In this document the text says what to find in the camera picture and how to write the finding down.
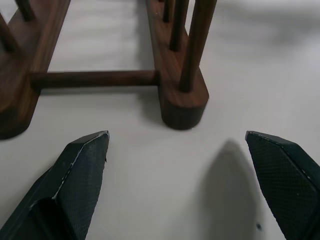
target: white surface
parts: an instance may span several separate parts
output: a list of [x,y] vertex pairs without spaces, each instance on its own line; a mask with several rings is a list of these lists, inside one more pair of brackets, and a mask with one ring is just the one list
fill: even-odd
[[[129,49],[121,51],[112,40],[103,45],[107,35],[100,31],[96,45],[92,36],[85,41],[87,31],[79,31],[74,44],[93,48],[97,61],[91,51],[87,58],[89,50],[81,50],[79,57],[76,48],[67,47],[67,29],[74,26],[76,32],[81,25],[74,8],[91,11],[96,4],[87,1],[85,7],[76,1],[51,70],[53,64],[56,70],[149,66],[137,57],[144,50],[137,41],[148,42],[149,33],[131,31],[128,43],[120,40],[125,38],[123,29],[114,28],[113,39],[126,42]],[[134,1],[100,0],[102,13],[92,13],[88,22],[100,22],[113,13],[103,11],[119,5],[123,7],[108,16],[110,21],[131,11],[130,24],[143,24],[132,12],[133,3],[144,7]],[[289,3],[290,9],[284,7]],[[315,2],[306,3],[218,3],[201,61],[210,100],[201,123],[190,131],[164,126],[155,87],[42,92],[28,130],[0,142],[0,226],[67,143],[109,130],[108,162],[88,240],[284,240],[257,187],[244,137],[246,130],[281,136],[299,143],[320,164],[320,18],[313,14],[319,12]],[[116,62],[104,57],[112,50],[119,51]],[[76,63],[73,56],[79,57]],[[240,150],[226,154],[227,141]]]
[[72,0],[49,72],[152,70],[145,1]]
[[17,8],[18,7],[15,1],[11,1],[11,0],[0,1],[0,12],[6,22],[9,22],[11,17],[15,14]]

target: textured rubber pad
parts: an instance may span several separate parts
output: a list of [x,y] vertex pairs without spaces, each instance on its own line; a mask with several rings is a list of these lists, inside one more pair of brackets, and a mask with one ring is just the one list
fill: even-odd
[[99,198],[108,131],[69,143],[24,196],[0,240],[85,240]]
[[257,179],[287,240],[315,239],[319,233],[320,168],[296,143],[248,131]]

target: wooden rack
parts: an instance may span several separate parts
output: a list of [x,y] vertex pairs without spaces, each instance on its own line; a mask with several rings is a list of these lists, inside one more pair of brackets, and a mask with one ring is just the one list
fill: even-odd
[[105,72],[48,72],[72,0],[15,1],[8,24],[0,15],[0,139],[28,128],[45,88],[158,86],[168,127],[200,122],[209,93],[199,64],[217,0],[196,0],[189,37],[189,0],[146,0],[155,70]]

